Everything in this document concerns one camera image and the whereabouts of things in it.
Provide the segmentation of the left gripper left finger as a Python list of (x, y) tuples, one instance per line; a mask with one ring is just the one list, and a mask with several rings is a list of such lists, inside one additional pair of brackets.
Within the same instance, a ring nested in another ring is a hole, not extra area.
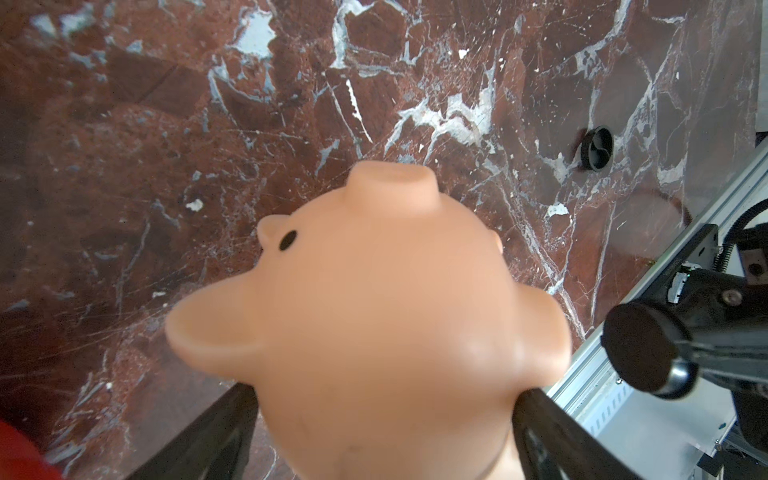
[(253, 387), (238, 383), (198, 416), (131, 479), (241, 479), (259, 412)]

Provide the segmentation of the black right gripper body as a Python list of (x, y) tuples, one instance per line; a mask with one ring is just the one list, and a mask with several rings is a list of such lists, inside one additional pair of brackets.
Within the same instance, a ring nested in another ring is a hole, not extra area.
[[(672, 311), (689, 333), (694, 329), (731, 326), (767, 327), (767, 224), (749, 224), (738, 237), (727, 270), (683, 267), (667, 294)], [(701, 373), (732, 392), (743, 438), (767, 451), (767, 382), (729, 380)]]

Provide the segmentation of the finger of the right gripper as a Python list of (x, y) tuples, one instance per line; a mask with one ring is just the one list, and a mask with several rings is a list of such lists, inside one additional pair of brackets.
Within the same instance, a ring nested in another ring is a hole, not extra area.
[(694, 329), (677, 341), (680, 356), (701, 373), (729, 380), (767, 382), (767, 327), (731, 326)]

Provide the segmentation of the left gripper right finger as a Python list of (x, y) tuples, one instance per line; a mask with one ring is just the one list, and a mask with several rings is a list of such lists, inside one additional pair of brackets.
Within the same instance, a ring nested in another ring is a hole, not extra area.
[(512, 427), (527, 479), (638, 477), (540, 389), (520, 394)]

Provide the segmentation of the red piggy bank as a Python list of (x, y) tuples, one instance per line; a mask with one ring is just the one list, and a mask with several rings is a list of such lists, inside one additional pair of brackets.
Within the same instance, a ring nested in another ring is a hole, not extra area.
[(62, 480), (35, 445), (13, 426), (1, 422), (1, 480)]

